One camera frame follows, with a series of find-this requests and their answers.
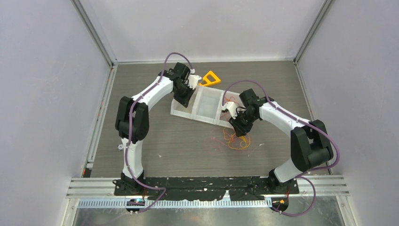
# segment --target white wall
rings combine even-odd
[[[0,225],[55,226],[109,68],[70,0],[0,4]]]
[[[300,60],[366,226],[399,222],[399,2],[337,0]]]
[[[119,62],[293,59],[323,0],[83,0]]]

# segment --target metal corner post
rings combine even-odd
[[[90,145],[88,148],[88,155],[86,159],[85,168],[93,168],[94,158],[96,157],[98,142],[101,135],[101,130],[103,128],[103,123],[105,119],[105,114],[107,112],[108,102],[111,96],[113,82],[115,80],[115,74],[118,69],[118,64],[112,67],[103,90],[103,98],[101,99],[100,108],[98,114],[96,115],[95,127],[90,140]]]
[[[102,55],[104,56],[104,59],[106,60],[107,64],[112,67],[115,62],[116,58],[114,56],[110,55],[110,51],[107,51],[107,48],[104,46],[103,41],[101,40],[100,36],[98,35],[98,32],[95,29],[95,26],[93,25],[92,21],[90,20],[87,11],[83,7],[81,0],[71,0],[72,4],[76,8],[76,11],[78,12],[79,16],[81,17],[83,23],[87,27],[91,37],[93,38],[94,42],[100,49]]]
[[[333,4],[334,0],[325,0],[323,3],[323,6],[321,7],[319,13],[317,14],[317,17],[315,21],[313,22],[312,27],[310,28],[308,34],[305,37],[305,40],[303,41],[301,47],[299,48],[298,53],[296,54],[296,57],[294,58],[294,64],[298,64],[299,60],[301,59],[301,56],[303,55],[304,51],[306,50],[306,47],[308,46],[309,42],[311,41],[313,35],[317,31],[317,28],[320,26],[321,22],[323,21],[323,18],[327,14],[328,10],[331,8],[331,5]]]

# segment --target clear plastic container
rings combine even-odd
[[[192,95],[187,108],[184,108],[173,99],[170,114],[232,128],[228,122],[228,119],[231,117],[230,114],[228,112],[222,112],[221,106],[223,93],[224,90],[198,86],[197,90]],[[239,106],[243,106],[238,93],[227,92],[225,102],[227,101],[234,101]]]

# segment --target gray wood-grain surface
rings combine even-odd
[[[303,92],[292,62],[226,62],[193,63],[196,74],[209,70],[222,80],[212,86],[225,89],[239,80],[255,80],[282,107],[304,118],[310,118]],[[108,104],[91,177],[119,177],[123,168],[122,152],[115,130],[119,100],[133,96],[153,82],[162,70],[161,64],[119,65]],[[241,83],[231,91],[240,93],[253,88]],[[143,168],[147,177],[249,176],[268,175],[290,156],[289,138],[266,121],[256,121],[249,133],[250,146],[245,150],[226,147],[223,128],[170,115],[173,96],[167,95],[150,111],[150,131],[143,144]]]

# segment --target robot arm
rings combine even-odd
[[[202,78],[198,75],[191,74],[190,69],[184,64],[177,63],[174,69],[164,72],[164,76],[159,81],[160,75],[155,81],[149,85],[141,93],[129,97],[122,97],[119,102],[118,114],[115,123],[116,130],[119,131],[119,136],[122,138],[122,145],[124,149],[124,155],[127,153],[128,163],[133,171],[136,178],[143,175],[143,166],[141,163],[141,153],[143,139],[148,133],[149,123],[149,111],[154,105],[160,101],[166,94],[173,92],[174,99],[181,105],[187,107],[192,94],[195,91],[195,87]],[[134,106],[133,113],[133,127],[132,127],[132,142],[128,145],[129,136],[129,110],[134,102],[146,93]],[[124,167],[122,171],[122,178],[131,178],[128,171],[126,161],[124,161]]]
[[[307,122],[326,132],[322,121],[309,121],[290,113],[299,119],[292,120],[277,110],[277,107],[281,107],[272,98],[270,101],[275,107],[268,103],[265,97],[256,96],[252,89],[242,92],[239,97],[245,106],[244,111],[234,109],[236,106],[232,106],[233,102],[227,102],[223,107],[232,115],[229,123],[238,137],[246,135],[251,130],[253,122],[259,119],[272,123],[291,138],[291,158],[269,172],[268,184],[271,189],[284,186],[301,173],[333,158],[334,154],[329,140],[299,122],[299,120]]]

